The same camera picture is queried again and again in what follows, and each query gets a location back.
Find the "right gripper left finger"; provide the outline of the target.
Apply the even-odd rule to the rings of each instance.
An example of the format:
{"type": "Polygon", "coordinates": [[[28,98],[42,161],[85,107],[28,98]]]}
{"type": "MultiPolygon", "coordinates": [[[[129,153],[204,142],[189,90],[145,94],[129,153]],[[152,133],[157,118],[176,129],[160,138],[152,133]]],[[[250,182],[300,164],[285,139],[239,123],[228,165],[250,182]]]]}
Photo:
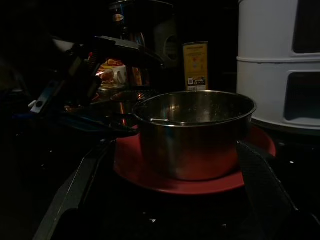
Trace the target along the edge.
{"type": "Polygon", "coordinates": [[[57,190],[32,240],[56,240],[67,219],[85,204],[98,172],[113,169],[115,140],[102,139],[80,161],[77,169],[57,190]]]}

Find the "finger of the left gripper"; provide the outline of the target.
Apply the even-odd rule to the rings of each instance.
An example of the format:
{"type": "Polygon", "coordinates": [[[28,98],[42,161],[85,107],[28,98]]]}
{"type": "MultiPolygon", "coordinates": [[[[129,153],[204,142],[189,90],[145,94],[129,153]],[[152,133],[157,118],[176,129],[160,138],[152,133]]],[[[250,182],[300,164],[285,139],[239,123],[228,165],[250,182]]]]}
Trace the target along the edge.
{"type": "Polygon", "coordinates": [[[101,136],[132,137],[137,135],[137,129],[122,125],[113,116],[103,116],[92,111],[61,112],[59,123],[74,130],[101,136]]]}
{"type": "Polygon", "coordinates": [[[165,67],[164,61],[155,52],[132,41],[96,36],[94,46],[97,48],[98,56],[103,61],[115,59],[128,66],[146,69],[162,69],[165,67]]]}

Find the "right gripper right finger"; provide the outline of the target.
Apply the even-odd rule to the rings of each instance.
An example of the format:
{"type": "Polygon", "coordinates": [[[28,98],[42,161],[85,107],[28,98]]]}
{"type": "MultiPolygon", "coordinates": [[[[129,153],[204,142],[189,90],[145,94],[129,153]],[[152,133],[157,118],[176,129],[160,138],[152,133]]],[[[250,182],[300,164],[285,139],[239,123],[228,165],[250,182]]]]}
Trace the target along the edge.
{"type": "Polygon", "coordinates": [[[245,141],[238,162],[253,212],[267,240],[296,240],[298,209],[269,164],[275,157],[245,141]]]}

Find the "pink red plate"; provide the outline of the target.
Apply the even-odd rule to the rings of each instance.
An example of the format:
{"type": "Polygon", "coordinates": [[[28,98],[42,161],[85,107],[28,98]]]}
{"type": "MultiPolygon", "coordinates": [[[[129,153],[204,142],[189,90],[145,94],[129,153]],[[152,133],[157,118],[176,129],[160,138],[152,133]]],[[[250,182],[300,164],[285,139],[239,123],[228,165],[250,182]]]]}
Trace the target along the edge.
{"type": "Polygon", "coordinates": [[[138,135],[116,140],[113,169],[133,185],[173,195],[219,194],[245,186],[240,170],[206,181],[182,181],[163,177],[144,162],[138,135]]]}

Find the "steel cooking pot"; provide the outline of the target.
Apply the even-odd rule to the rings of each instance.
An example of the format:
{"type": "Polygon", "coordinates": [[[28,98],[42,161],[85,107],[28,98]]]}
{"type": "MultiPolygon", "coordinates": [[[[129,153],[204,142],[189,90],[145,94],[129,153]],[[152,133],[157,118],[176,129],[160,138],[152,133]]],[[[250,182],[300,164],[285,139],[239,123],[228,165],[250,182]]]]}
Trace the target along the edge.
{"type": "Polygon", "coordinates": [[[182,181],[219,178],[237,165],[236,144],[256,108],[247,96],[214,90],[148,98],[134,106],[136,134],[117,140],[115,162],[182,181]]]}

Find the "orange printed white container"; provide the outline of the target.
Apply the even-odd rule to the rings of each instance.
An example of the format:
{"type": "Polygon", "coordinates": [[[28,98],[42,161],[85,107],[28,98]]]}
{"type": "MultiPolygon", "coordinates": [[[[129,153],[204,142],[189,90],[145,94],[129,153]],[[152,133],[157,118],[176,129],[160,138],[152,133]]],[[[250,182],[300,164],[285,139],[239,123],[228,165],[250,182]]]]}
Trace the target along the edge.
{"type": "Polygon", "coordinates": [[[109,58],[99,67],[96,76],[101,79],[103,87],[124,88],[127,83],[127,67],[122,61],[109,58]]]}

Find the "shiny steel jug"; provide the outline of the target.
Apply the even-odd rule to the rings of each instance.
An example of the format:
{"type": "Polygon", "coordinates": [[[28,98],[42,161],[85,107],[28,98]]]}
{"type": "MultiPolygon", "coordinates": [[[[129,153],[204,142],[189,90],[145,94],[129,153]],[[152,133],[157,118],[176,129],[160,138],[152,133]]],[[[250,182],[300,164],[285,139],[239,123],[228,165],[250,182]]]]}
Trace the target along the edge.
{"type": "MultiPolygon", "coordinates": [[[[130,41],[155,53],[154,29],[160,23],[161,3],[157,0],[117,0],[109,5],[115,37],[130,41]]],[[[161,69],[126,64],[129,90],[161,93],[161,69]]]]}

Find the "grey black appliance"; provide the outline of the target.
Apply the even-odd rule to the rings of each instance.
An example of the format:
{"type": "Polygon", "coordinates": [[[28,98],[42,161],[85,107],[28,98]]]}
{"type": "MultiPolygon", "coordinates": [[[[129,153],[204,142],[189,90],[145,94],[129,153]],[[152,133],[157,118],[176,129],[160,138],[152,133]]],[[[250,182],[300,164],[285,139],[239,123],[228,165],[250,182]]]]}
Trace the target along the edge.
{"type": "Polygon", "coordinates": [[[178,38],[176,22],[173,18],[159,23],[154,28],[155,52],[163,62],[173,67],[178,61],[178,38]]]}

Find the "yellow cardboard box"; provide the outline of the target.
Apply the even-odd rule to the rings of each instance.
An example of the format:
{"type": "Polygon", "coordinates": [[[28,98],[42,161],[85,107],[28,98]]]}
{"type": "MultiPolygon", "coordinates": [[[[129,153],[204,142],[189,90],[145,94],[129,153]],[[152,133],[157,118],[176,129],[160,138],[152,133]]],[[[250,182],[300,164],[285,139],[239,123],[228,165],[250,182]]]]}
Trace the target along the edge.
{"type": "Polygon", "coordinates": [[[189,42],[182,45],[186,91],[208,90],[208,43],[189,42]]]}

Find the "white three-tier storage rack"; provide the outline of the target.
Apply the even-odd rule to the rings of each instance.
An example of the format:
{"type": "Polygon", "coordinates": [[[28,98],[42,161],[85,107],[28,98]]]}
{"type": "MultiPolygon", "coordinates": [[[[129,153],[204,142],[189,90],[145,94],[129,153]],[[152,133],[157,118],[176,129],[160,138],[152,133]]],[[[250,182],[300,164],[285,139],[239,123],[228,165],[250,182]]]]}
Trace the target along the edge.
{"type": "Polygon", "coordinates": [[[237,92],[253,120],[320,131],[320,0],[238,0],[237,92]]]}

